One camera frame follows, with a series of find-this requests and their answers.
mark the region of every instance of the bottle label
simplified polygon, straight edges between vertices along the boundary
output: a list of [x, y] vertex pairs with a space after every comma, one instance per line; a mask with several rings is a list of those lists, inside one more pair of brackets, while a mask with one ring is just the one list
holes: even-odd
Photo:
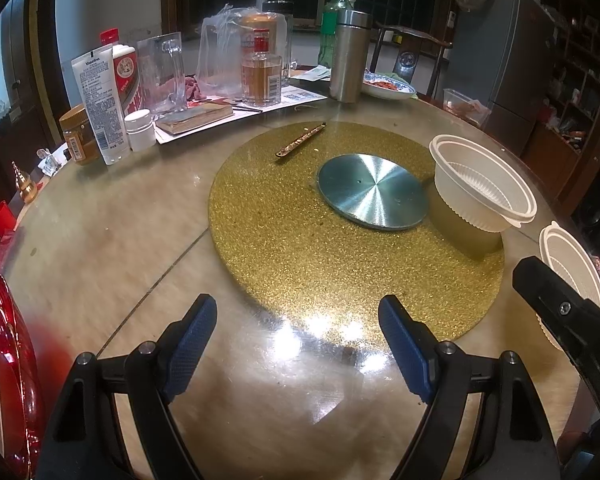
[[275, 99], [280, 94], [280, 76], [270, 75], [267, 77], [267, 98]]
[[335, 34], [336, 33], [336, 12], [323, 12], [322, 13], [322, 25], [320, 26], [321, 34]]
[[114, 58], [113, 68], [116, 73], [116, 87], [120, 96], [122, 114], [127, 116], [131, 112], [139, 110], [142, 104], [136, 53], [131, 52], [125, 56]]

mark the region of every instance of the tube of cream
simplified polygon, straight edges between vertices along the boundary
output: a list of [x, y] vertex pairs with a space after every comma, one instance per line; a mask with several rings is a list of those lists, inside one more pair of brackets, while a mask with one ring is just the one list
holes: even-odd
[[71, 62], [80, 97], [106, 164], [131, 152], [113, 69], [112, 45], [91, 50]]

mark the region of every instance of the green plastic bottle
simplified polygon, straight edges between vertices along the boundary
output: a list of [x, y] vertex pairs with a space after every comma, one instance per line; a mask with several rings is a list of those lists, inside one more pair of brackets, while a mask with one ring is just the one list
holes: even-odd
[[333, 43], [336, 38], [336, 16], [340, 9], [353, 9], [349, 0], [331, 0], [324, 6], [320, 27], [320, 53], [318, 64], [331, 68], [333, 65]]

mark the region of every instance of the glass jar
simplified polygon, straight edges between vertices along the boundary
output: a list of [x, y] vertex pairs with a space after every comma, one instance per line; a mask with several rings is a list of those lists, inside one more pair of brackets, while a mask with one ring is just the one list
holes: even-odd
[[62, 136], [76, 164], [84, 166], [100, 158], [98, 143], [83, 104], [71, 108], [60, 117], [59, 122]]
[[262, 4], [263, 12], [277, 12], [285, 17], [286, 21], [286, 45], [285, 55], [282, 59], [282, 85], [289, 82], [291, 64], [291, 37], [294, 31], [294, 3], [287, 0], [275, 0]]

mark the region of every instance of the red glass plate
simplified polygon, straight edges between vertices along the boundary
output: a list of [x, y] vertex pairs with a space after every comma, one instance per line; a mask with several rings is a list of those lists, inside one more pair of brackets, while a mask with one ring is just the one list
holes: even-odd
[[20, 478], [36, 468], [45, 429], [33, 345], [4, 278], [0, 276], [0, 403], [4, 457]]

